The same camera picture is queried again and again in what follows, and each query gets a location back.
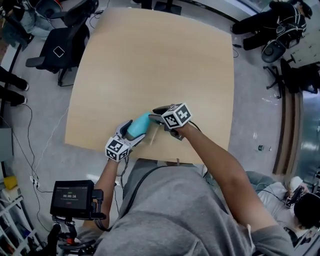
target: chair seat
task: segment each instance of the chair seat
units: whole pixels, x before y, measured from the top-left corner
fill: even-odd
[[[48,67],[52,70],[60,70],[66,68],[73,68],[79,65],[81,57],[85,50],[85,38],[87,36],[86,31],[80,33],[76,37],[78,47],[73,47],[72,51],[67,49],[67,38],[70,35],[72,27],[55,28],[51,30],[47,37],[40,57],[45,57],[42,67],[38,69],[47,69]],[[54,49],[60,47],[64,50],[64,54],[58,57],[54,53]]]

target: white cable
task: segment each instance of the white cable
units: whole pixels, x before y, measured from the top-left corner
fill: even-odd
[[[36,168],[34,169],[34,175],[36,175],[36,173],[37,173],[37,169],[38,169],[38,166],[39,166],[39,164],[40,164],[40,161],[42,160],[42,158],[44,158],[45,151],[46,151],[46,149],[47,149],[47,147],[48,147],[48,145],[49,145],[50,140],[52,139],[52,137],[53,137],[53,135],[54,135],[55,130],[56,130],[57,127],[59,126],[59,124],[60,124],[60,122],[61,122],[61,119],[67,114],[68,110],[69,110],[69,107],[66,109],[66,111],[64,112],[64,114],[60,117],[60,120],[59,120],[59,122],[57,123],[57,125],[53,128],[52,133],[51,133],[51,136],[50,136],[50,138],[48,139],[48,141],[46,142],[46,146],[45,146],[45,148],[44,148],[44,150],[43,150],[43,152],[42,152],[42,156],[41,156],[41,158],[39,159]]]

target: gray floor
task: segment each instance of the gray floor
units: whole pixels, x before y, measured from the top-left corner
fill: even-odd
[[[77,2],[78,0],[63,2],[64,9],[67,10]],[[100,1],[101,8],[106,7],[107,4],[107,0]],[[210,24],[229,33],[230,25],[233,22],[228,19],[188,3],[181,2],[179,5],[182,6],[183,16]],[[129,0],[111,0],[108,7],[136,6],[130,5]],[[91,21],[93,26],[96,22],[95,18]],[[241,44],[239,36],[233,37],[232,40],[236,44]],[[42,45],[43,42],[35,38],[28,48],[19,54],[13,70],[15,74],[27,80],[30,85],[29,91],[20,93],[27,96],[28,105],[33,112],[29,138],[35,154],[34,167],[38,165],[54,127],[66,112],[72,93],[72,86],[64,88],[57,86],[57,74],[25,67],[27,58],[39,56]],[[234,106],[229,152],[240,161],[246,171],[271,175],[279,142],[281,101],[275,98],[276,89],[266,90],[266,86],[272,82],[272,78],[263,70],[264,64],[260,58],[261,50],[244,52],[242,49],[237,49],[237,51],[239,56],[234,58]],[[12,123],[26,156],[29,161],[32,161],[27,140],[30,110],[26,106],[17,106],[7,107],[6,111],[5,118]],[[106,164],[107,159],[103,153],[64,144],[65,128],[66,116],[61,119],[59,126],[54,131],[52,140],[36,169],[40,183],[39,189],[42,191],[51,191],[55,181],[91,179],[95,182]],[[257,151],[258,145],[265,146],[263,152]],[[126,181],[135,161],[135,159],[130,159],[124,181]],[[14,141],[14,161],[9,165],[17,176],[27,213],[40,233],[40,237],[45,238],[48,232],[41,227],[37,220],[39,207],[30,182],[31,170],[16,141]],[[121,173],[123,168],[124,163],[122,162],[118,172]],[[50,229],[52,224],[49,214],[51,194],[39,192],[37,194],[41,205],[39,219],[47,229]],[[120,186],[116,187],[116,195],[120,205],[122,201]],[[117,216],[117,208],[113,203],[110,214],[111,222],[114,222]]]

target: power outlet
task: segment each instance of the power outlet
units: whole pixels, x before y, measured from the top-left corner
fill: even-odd
[[[34,183],[34,185],[37,186],[38,188],[40,187],[40,183],[36,177],[30,176],[30,181],[31,183]]]

